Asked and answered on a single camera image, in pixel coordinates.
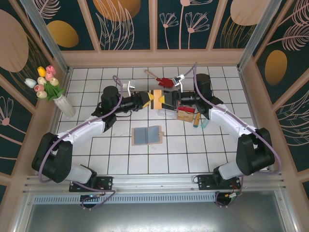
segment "pink tulip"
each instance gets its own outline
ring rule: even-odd
[[[45,79],[47,81],[50,81],[50,78],[54,77],[54,75],[50,72],[50,71],[47,71],[46,74],[45,74]]]
[[[56,70],[53,66],[49,65],[46,67],[46,71],[52,73],[53,75],[56,75]]]
[[[36,92],[38,92],[38,91],[43,91],[43,90],[44,90],[44,85],[36,85],[36,86],[34,87],[34,90],[35,90]]]

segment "artificial flower bouquet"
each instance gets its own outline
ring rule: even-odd
[[[53,99],[59,98],[64,92],[65,88],[59,88],[59,81],[54,78],[54,75],[56,74],[54,67],[49,65],[45,70],[40,66],[38,67],[38,73],[38,82],[30,78],[25,80],[25,84],[36,91],[38,100],[47,99],[49,102]]]

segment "red spatula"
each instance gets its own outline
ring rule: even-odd
[[[159,82],[160,86],[164,86],[166,88],[173,88],[173,86],[174,86],[174,83],[173,83],[173,81],[171,79],[168,79],[168,78],[165,78],[165,77],[160,79],[159,77],[157,77],[156,75],[152,74],[148,70],[145,70],[145,73],[147,75],[153,77],[155,80],[157,80]]]

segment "black mounting plate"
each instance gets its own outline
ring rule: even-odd
[[[112,176],[97,176],[97,181],[95,183],[94,189],[101,190],[112,190]],[[75,183],[70,183],[69,192],[91,192]]]
[[[233,177],[227,181],[224,181],[220,186],[215,183],[212,174],[209,175],[198,175],[196,176],[198,189],[199,190],[223,190],[223,189],[233,189],[233,185],[240,189],[239,178]]]

